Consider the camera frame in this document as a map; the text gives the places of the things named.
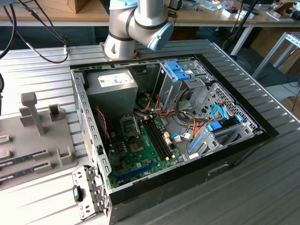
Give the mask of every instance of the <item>blue connector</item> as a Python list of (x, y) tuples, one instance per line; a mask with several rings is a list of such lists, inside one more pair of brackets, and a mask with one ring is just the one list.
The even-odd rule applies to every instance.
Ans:
[(176, 81), (191, 79), (191, 76), (187, 75), (176, 61), (165, 62), (165, 67)]
[(218, 121), (211, 122), (206, 127), (209, 131), (214, 131), (214, 130), (222, 128), (221, 124)]
[(236, 119), (241, 123), (244, 119), (241, 115), (236, 115)]
[(196, 145), (199, 143), (199, 141), (202, 139), (202, 136), (199, 135), (199, 137), (196, 139), (196, 141), (194, 142), (194, 144), (192, 145), (192, 147), (188, 150), (189, 153), (191, 153), (194, 148), (196, 147)]

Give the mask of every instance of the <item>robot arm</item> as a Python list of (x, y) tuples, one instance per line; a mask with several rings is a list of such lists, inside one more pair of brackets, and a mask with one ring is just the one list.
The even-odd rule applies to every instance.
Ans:
[(138, 41), (157, 51), (169, 40), (173, 24), (163, 0), (111, 0), (105, 54), (113, 60), (133, 59)]

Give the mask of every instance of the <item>black wire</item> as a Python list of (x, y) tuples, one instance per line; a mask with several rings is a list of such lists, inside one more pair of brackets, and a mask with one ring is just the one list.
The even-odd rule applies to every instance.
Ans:
[[(283, 66), (284, 64), (286, 64), (286, 63), (292, 61), (298, 54), (299, 54), (299, 53), (295, 54), (290, 60), (285, 61), (285, 62), (283, 62), (281, 65), (279, 65), (279, 66), (273, 68), (270, 72), (267, 73), (267, 75), (263, 76), (262, 78), (257, 79), (257, 81), (261, 81), (262, 79), (264, 79), (264, 78), (266, 78), (267, 76), (269, 76), (272, 72), (274, 72), (275, 69), (278, 69), (279, 67)], [(287, 74), (287, 82), (289, 82), (289, 73)]]
[[(12, 18), (11, 18), (11, 16), (9, 15), (7, 9), (4, 8), (4, 10), (5, 10), (5, 13), (6, 13), (6, 15), (8, 16), (10, 22), (13, 23)], [(22, 35), (20, 34), (20, 32), (18, 31), (18, 29), (16, 28), (15, 30), (16, 30), (16, 33), (19, 35), (19, 37), (22, 39), (22, 41), (27, 45), (28, 42), (23, 38), (23, 36), (22, 36)], [(65, 62), (65, 61), (67, 60), (68, 56), (69, 56), (69, 54), (68, 54), (68, 52), (67, 52), (66, 57), (65, 57), (62, 61), (52, 61), (52, 60), (47, 59), (47, 58), (44, 57), (43, 55), (41, 55), (41, 54), (40, 54), (37, 50), (35, 50), (35, 49), (34, 49), (34, 52), (37, 53), (37, 54), (38, 54), (41, 58), (43, 58), (44, 60), (46, 60), (46, 61), (48, 61), (48, 62), (51, 62), (51, 63), (55, 63), (55, 64), (60, 64), (60, 63)]]
[(67, 45), (67, 43), (62, 39), (62, 37), (58, 34), (56, 34), (57, 33), (57, 31), (55, 30), (54, 32), (56, 32), (56, 33), (54, 33), (52, 30), (50, 30), (49, 28), (48, 28), (48, 26), (42, 21), (42, 19), (31, 9), (31, 8), (29, 8), (26, 4), (24, 4), (21, 0), (19, 0), (19, 2), (25, 7), (25, 9), (29, 12), (29, 14), (31, 14), (36, 20), (38, 20), (41, 24), (43, 24), (43, 26), (50, 32), (50, 33), (52, 33), (59, 41), (61, 41), (63, 44), (65, 44), (65, 45)]
[(29, 3), (29, 2), (32, 2), (32, 1), (34, 1), (34, 0), (25, 1), (25, 2), (23, 2), (23, 3)]
[(300, 94), (300, 91), (298, 92), (298, 94), (297, 94), (297, 96), (296, 96), (296, 98), (295, 98), (294, 105), (292, 106), (291, 112), (293, 112), (293, 110), (294, 110), (294, 108), (295, 108), (295, 105), (296, 105), (296, 102), (297, 102), (297, 100), (298, 100), (299, 94)]
[(15, 10), (14, 10), (14, 6), (13, 4), (9, 4), (10, 6), (10, 10), (11, 10), (11, 13), (13, 15), (13, 30), (11, 32), (11, 37), (10, 37), (10, 40), (6, 46), (6, 48), (4, 49), (4, 51), (0, 54), (0, 59), (2, 59), (7, 53), (8, 51), (10, 50), (10, 46), (11, 46), (11, 43), (13, 42), (13, 39), (15, 37), (15, 34), (16, 34), (16, 28), (17, 28), (17, 19), (16, 19), (16, 16), (15, 16)]
[(40, 6), (40, 4), (37, 2), (37, 0), (33, 0), (33, 1), (34, 1), (35, 4), (37, 5), (37, 7), (41, 10), (41, 12), (44, 14), (44, 16), (47, 18), (47, 20), (49, 21), (49, 23), (50, 23), (52, 29), (53, 29), (54, 32), (56, 33), (56, 35), (63, 39), (62, 35), (59, 34), (59, 33), (57, 32), (57, 30), (55, 29), (55, 27), (54, 27), (52, 21), (50, 20), (50, 18), (48, 17), (48, 15), (45, 13), (45, 11), (43, 10), (43, 8)]
[(234, 33), (234, 29), (235, 29), (235, 27), (236, 27), (236, 24), (237, 24), (238, 21), (239, 21), (240, 13), (241, 13), (241, 11), (243, 10), (243, 4), (244, 4), (244, 3), (242, 2), (241, 6), (240, 6), (240, 12), (239, 12), (238, 18), (237, 18), (236, 21), (235, 21), (235, 24), (234, 24), (234, 26), (233, 26), (233, 29), (232, 29), (231, 34)]
[(296, 93), (294, 93), (294, 92), (292, 92), (291, 90), (289, 90), (286, 86), (284, 86), (283, 84), (282, 84), (282, 86), (285, 88), (285, 89), (287, 89), (289, 92), (291, 92), (292, 94), (294, 94), (294, 95), (297, 95)]

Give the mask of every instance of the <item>aluminum extrusion table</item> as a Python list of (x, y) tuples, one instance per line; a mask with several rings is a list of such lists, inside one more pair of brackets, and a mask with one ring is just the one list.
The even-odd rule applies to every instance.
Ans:
[[(244, 69), (208, 40), (172, 41), (159, 52), (139, 45), (142, 57), (203, 54), (260, 112), (280, 135), (241, 165), (172, 199), (120, 222), (121, 225), (249, 225), (299, 224), (300, 122)], [(42, 49), (52, 59), (63, 58), (62, 48)], [(98, 46), (71, 47), (69, 59), (50, 64), (29, 50), (10, 51), (0, 60), (5, 79), (2, 113), (18, 114), (20, 93), (35, 91), (38, 110), (59, 103), (67, 112), (77, 167), (0, 192), (2, 224), (80, 224), (72, 194), (71, 172), (89, 163), (75, 111), (69, 65), (104, 61)], [(98, 215), (85, 225), (104, 225)]]

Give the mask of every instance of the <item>workbench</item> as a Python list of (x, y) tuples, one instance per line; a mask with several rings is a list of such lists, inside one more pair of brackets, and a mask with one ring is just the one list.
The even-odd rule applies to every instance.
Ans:
[[(299, 224), (300, 212), (300, 121), (292, 116), (243, 68), (208, 40), (172, 41), (159, 52), (138, 45), (142, 58), (201, 53), (280, 133), (259, 148), (239, 166), (190, 189), (120, 225), (250, 225)], [(52, 59), (61, 60), (63, 48), (40, 49)], [(89, 164), (75, 109), (69, 65), (105, 60), (99, 46), (70, 48), (70, 57), (54, 65), (30, 50), (10, 51), (0, 60), (5, 80), (3, 118), (18, 115), (20, 93), (35, 91), (38, 110), (58, 103), (67, 120), (79, 164), (0, 192), (3, 224), (80, 224), (73, 199), (71, 172)], [(103, 215), (85, 225), (106, 225)]]
[[(31, 7), (36, 7), (34, 3), (28, 3)], [(236, 1), (236, 7), (240, 8), (240, 3)], [(43, 7), (55, 26), (108, 26), (109, 15), (101, 4), (100, 0), (91, 0), (77, 14), (60, 11), (48, 7)], [(40, 13), (39, 9), (34, 9), (47, 25), (49, 22)], [(27, 11), (15, 7), (18, 26), (42, 26)], [(266, 15), (266, 10), (260, 9), (260, 14), (255, 15), (253, 19), (248, 19), (244, 24), (245, 30), (239, 38), (237, 44), (233, 48), (231, 55), (237, 55), (247, 37), (254, 27), (300, 27), (300, 21), (295, 22), (278, 22), (270, 16)], [(177, 11), (175, 26), (184, 27), (233, 27), (236, 19), (227, 18), (222, 15), (220, 10), (210, 11), (198, 6), (198, 11), (187, 11), (181, 9)], [(4, 10), (0, 8), (0, 26), (11, 26)]]

